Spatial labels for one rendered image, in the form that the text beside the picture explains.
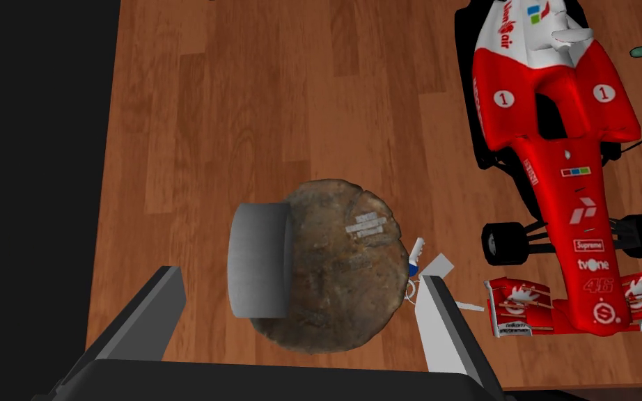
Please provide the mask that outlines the small white and blue object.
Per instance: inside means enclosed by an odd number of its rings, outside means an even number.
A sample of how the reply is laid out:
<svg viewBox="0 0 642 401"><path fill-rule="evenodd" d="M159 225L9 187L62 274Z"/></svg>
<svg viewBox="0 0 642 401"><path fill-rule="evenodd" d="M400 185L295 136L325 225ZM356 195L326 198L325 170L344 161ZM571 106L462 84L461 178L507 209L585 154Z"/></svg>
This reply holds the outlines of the small white and blue object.
<svg viewBox="0 0 642 401"><path fill-rule="evenodd" d="M408 290L405 292L405 299L409 300L411 304L413 302L413 297L419 289L420 279L413 280L412 278L417 276L438 276L440 278L445 278L450 271L454 268L454 265L449 261L449 259L442 253L434 258L427 266L420 269L418 259L420 258L425 240L422 237L418 237L414 243L414 246L409 254L409 280L408 285L411 290L408 293Z"/></svg>

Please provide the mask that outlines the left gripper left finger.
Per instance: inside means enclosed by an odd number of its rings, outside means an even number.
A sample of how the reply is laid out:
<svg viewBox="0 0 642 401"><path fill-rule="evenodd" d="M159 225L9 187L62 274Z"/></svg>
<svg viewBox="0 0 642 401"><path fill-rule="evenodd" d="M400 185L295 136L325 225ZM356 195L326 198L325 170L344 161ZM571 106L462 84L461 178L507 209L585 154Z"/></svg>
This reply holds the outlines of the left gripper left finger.
<svg viewBox="0 0 642 401"><path fill-rule="evenodd" d="M160 267L86 350L96 359L161 361L187 303L179 267Z"/></svg>

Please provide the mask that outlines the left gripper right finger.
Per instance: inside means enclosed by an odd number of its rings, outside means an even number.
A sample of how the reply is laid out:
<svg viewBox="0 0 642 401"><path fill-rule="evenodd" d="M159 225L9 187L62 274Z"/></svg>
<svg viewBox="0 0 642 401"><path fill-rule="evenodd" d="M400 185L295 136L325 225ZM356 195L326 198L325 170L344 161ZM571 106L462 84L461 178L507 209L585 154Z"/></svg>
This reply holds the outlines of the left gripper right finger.
<svg viewBox="0 0 642 401"><path fill-rule="evenodd" d="M472 378L485 390L502 389L441 277L420 277L415 315L430 372L457 373Z"/></svg>

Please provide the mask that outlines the red and white toy racing car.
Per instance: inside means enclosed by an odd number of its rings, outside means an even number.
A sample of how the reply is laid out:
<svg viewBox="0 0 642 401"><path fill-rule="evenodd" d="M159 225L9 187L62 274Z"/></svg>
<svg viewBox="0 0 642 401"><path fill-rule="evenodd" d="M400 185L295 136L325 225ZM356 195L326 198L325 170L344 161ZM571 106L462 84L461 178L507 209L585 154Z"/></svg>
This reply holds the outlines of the red and white toy racing car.
<svg viewBox="0 0 642 401"><path fill-rule="evenodd" d="M477 164L507 173L534 219L484 226L484 258L553 253L567 294L487 281L494 336L642 331L642 272L623 276L616 257L642 258L642 214L612 218L604 188L641 127L577 0L469 0L454 38Z"/></svg>

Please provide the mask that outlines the brown round jar, grey neck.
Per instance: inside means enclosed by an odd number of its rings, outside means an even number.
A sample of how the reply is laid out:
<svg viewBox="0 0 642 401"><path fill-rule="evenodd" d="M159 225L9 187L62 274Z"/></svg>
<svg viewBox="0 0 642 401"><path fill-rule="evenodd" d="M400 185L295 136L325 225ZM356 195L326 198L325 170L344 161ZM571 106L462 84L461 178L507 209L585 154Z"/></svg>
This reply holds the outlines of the brown round jar, grey neck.
<svg viewBox="0 0 642 401"><path fill-rule="evenodd" d="M401 306L409 254L388 205L341 179L301 183L278 203L243 203L230 227L233 315L293 352L365 345Z"/></svg>

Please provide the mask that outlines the brown wooden table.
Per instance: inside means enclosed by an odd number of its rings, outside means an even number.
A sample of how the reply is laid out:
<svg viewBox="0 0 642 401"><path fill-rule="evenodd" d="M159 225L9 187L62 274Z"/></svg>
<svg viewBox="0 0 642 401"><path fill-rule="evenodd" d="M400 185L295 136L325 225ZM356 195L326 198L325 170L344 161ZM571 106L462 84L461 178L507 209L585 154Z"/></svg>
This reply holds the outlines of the brown wooden table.
<svg viewBox="0 0 642 401"><path fill-rule="evenodd" d="M485 305L507 276L564 297L553 255L492 267L494 221L529 222L515 183L476 164L455 53L469 0L122 0L88 314L92 343L162 265L187 305L170 361L426 370L414 308L349 352L280 348L233 316L226 262L240 203L341 178L391 208L420 261Z"/></svg>

